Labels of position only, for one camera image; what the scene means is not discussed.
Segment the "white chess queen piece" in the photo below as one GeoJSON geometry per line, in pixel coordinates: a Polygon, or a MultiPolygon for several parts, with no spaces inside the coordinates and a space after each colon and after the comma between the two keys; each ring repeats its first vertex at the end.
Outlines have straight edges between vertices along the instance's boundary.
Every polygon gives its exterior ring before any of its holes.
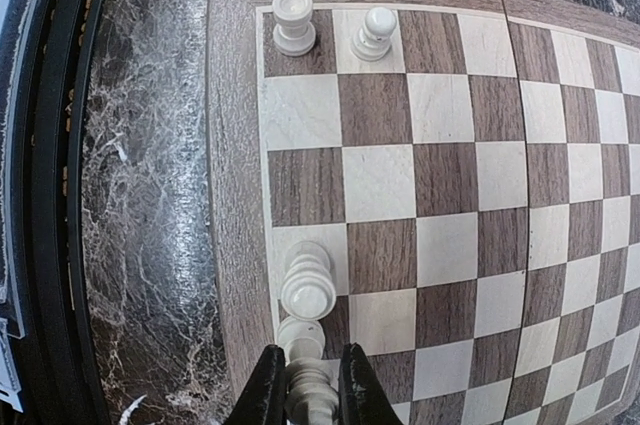
{"type": "Polygon", "coordinates": [[[318,321],[289,316],[277,331],[277,345],[285,352],[287,395],[285,412],[291,424],[334,424],[339,398],[331,386],[332,371],[322,359],[325,334],[318,321]]]}

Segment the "white chess rook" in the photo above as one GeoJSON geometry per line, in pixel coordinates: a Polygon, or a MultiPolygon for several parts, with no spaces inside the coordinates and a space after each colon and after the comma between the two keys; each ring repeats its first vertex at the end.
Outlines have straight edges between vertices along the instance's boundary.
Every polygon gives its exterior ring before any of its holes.
{"type": "Polygon", "coordinates": [[[311,22],[313,0],[273,0],[272,8],[276,49],[290,57],[308,53],[316,41],[316,29],[311,22]]]}

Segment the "wooden chess board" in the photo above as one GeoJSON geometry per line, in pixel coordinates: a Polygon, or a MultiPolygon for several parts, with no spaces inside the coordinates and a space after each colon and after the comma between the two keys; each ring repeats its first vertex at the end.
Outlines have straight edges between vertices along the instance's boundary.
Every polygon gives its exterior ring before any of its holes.
{"type": "Polygon", "coordinates": [[[209,0],[212,235],[234,395],[331,259],[323,358],[370,357],[410,424],[604,424],[639,392],[639,27],[565,0],[209,0]],[[398,24],[378,61],[351,38],[398,24]]]}

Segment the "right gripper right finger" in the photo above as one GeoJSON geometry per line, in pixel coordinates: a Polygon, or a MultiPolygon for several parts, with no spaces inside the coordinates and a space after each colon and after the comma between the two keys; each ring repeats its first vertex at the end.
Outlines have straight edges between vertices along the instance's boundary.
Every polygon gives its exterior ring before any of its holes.
{"type": "Polygon", "coordinates": [[[359,344],[344,346],[338,376],[339,424],[402,424],[359,344]]]}

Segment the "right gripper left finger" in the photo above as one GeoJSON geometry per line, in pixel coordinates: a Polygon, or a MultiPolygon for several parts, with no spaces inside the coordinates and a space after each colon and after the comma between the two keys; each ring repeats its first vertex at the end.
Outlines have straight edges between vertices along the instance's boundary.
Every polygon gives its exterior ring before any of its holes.
{"type": "Polygon", "coordinates": [[[286,391],[284,351],[267,345],[234,407],[234,423],[285,424],[286,391]]]}

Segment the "white chess pawn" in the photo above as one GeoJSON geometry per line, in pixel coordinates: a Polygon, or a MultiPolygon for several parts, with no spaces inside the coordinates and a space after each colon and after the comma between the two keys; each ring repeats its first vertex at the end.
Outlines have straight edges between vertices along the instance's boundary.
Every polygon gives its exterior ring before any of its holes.
{"type": "Polygon", "coordinates": [[[364,20],[351,38],[351,50],[360,60],[381,60],[391,48],[391,37],[398,21],[394,12],[385,7],[367,11],[364,20]]]}

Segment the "white chess king piece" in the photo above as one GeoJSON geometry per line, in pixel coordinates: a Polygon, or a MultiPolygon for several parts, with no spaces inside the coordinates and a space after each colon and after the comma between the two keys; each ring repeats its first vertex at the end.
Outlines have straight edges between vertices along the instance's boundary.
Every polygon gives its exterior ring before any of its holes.
{"type": "Polygon", "coordinates": [[[312,241],[298,242],[289,249],[285,265],[280,289],[284,310],[304,321],[326,317],[337,300],[327,251],[312,241]]]}

